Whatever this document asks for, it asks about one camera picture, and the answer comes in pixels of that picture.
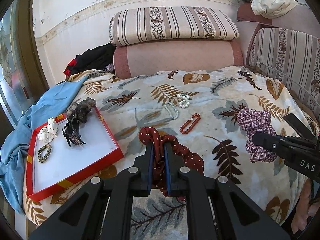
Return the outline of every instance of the leaf print blanket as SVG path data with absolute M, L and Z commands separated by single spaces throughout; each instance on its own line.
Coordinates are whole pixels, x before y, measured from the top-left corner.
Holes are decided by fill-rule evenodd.
M 77 81 L 84 75 L 88 75 L 88 80 L 75 100 L 90 96 L 97 101 L 125 154 L 125 158 L 106 167 L 98 176 L 109 178 L 132 166 L 135 157 L 145 151 L 138 132 L 152 126 L 160 136 L 174 135 L 179 143 L 198 153 L 204 160 L 205 176 L 229 177 L 279 224 L 288 217 L 306 177 L 285 166 L 280 158 L 272 163 L 251 163 L 245 150 L 247 137 L 237 123 L 238 112 L 247 107 L 270 111 L 271 125 L 277 134 L 294 134 L 283 120 L 288 113 L 295 114 L 310 128 L 303 112 L 278 80 L 239 66 L 217 71 L 158 72 L 127 80 L 90 70 L 71 79 Z M 179 93 L 190 95 L 190 105 L 178 108 L 179 117 L 172 120 L 164 104 L 171 101 L 177 105 Z M 190 133 L 182 135 L 180 127 L 194 113 L 199 113 L 201 120 Z M 91 177 L 40 202 L 24 196 L 27 217 L 40 225 Z M 186 214 L 185 202 L 165 198 L 159 189 L 152 190 L 149 198 L 134 199 L 131 239 L 188 239 Z

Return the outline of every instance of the red polka dot fabric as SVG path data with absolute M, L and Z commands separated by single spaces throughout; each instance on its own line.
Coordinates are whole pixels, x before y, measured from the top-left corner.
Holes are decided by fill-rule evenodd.
M 165 197 L 169 197 L 169 195 L 167 192 L 165 178 L 164 143 L 171 143 L 173 154 L 181 156 L 185 166 L 189 167 L 190 169 L 195 169 L 200 174 L 203 174 L 203 159 L 198 154 L 190 152 L 188 147 L 181 145 L 175 136 L 169 134 L 160 136 L 155 128 L 144 127 L 139 132 L 139 139 L 144 145 L 147 145 L 149 142 L 154 144 L 155 151 L 152 188 L 159 188 Z M 185 201 L 185 197 L 180 197 L 180 200 Z

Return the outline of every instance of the glass panel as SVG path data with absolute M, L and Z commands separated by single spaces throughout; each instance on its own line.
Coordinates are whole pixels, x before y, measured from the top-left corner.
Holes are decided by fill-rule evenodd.
M 17 50 L 17 1 L 14 0 L 0 21 L 0 102 L 14 127 L 34 103 Z

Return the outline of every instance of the striped sofa cover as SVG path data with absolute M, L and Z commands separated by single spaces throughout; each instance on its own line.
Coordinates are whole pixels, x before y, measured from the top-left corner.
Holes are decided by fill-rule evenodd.
M 115 14 L 109 26 L 111 44 L 125 46 L 164 39 L 239 37 L 236 25 L 220 10 L 204 7 L 145 7 Z
M 280 80 L 320 117 L 320 39 L 281 28 L 258 31 L 250 50 L 250 66 Z

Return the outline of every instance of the blue fabric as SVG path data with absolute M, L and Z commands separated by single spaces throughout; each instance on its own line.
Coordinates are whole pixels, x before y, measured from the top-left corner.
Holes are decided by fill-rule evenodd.
M 0 150 L 0 186 L 12 208 L 24 214 L 22 210 L 22 193 L 24 162 L 27 156 L 31 135 L 34 129 L 51 117 L 62 114 L 73 102 L 83 82 L 63 82 L 42 95 L 21 117 L 17 128 L 6 138 Z

